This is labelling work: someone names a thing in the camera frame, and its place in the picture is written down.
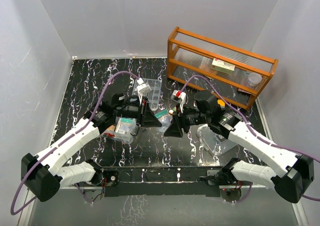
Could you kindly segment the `teal topped packet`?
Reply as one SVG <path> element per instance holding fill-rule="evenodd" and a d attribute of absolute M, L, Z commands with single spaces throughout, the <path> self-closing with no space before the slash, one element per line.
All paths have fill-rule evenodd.
<path fill-rule="evenodd" d="M 168 127 L 171 124 L 172 115 L 169 113 L 167 109 L 156 113 L 155 116 L 163 127 Z"/>

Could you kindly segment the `teal topped cotton swab bag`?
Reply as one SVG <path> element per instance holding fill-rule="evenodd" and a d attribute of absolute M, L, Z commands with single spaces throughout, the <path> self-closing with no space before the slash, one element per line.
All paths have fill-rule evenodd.
<path fill-rule="evenodd" d="M 136 120 L 131 118 L 120 118 L 115 128 L 119 134 L 131 134 L 135 128 Z"/>

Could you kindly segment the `brown syrup bottle orange cap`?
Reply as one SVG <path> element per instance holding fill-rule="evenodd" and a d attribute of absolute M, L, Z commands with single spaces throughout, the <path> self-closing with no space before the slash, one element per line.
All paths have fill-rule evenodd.
<path fill-rule="evenodd" d="M 115 128 L 116 128 L 115 125 L 111 125 L 104 131 L 104 133 L 113 134 L 115 132 Z"/>

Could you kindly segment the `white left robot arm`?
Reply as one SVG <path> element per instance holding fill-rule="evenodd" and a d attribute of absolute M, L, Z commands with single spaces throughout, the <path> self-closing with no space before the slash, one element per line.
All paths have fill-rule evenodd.
<path fill-rule="evenodd" d="M 45 202 L 60 188 L 80 182 L 93 186 L 103 181 L 100 166 L 92 160 L 65 166 L 65 163 L 90 141 L 102 136 L 115 125 L 117 118 L 134 119 L 141 128 L 161 127 L 161 122 L 150 109 L 147 97 L 134 95 L 126 98 L 117 93 L 112 103 L 101 101 L 93 106 L 64 136 L 36 155 L 27 153 L 21 159 L 21 181 L 36 196 Z"/>

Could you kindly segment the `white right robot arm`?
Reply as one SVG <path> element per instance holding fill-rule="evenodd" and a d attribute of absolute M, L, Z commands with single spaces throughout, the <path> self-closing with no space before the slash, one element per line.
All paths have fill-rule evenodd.
<path fill-rule="evenodd" d="M 262 160 L 265 165 L 246 163 L 232 158 L 209 181 L 225 181 L 233 185 L 247 181 L 266 186 L 277 192 L 286 201 L 296 204 L 304 197 L 314 180 L 314 160 L 301 152 L 293 152 L 276 144 L 255 131 L 241 115 L 221 108 L 218 99 L 208 90 L 194 95 L 196 108 L 185 106 L 186 94 L 174 90 L 171 96 L 177 102 L 166 137 L 182 138 L 191 126 L 207 125 L 217 135 L 242 146 Z"/>

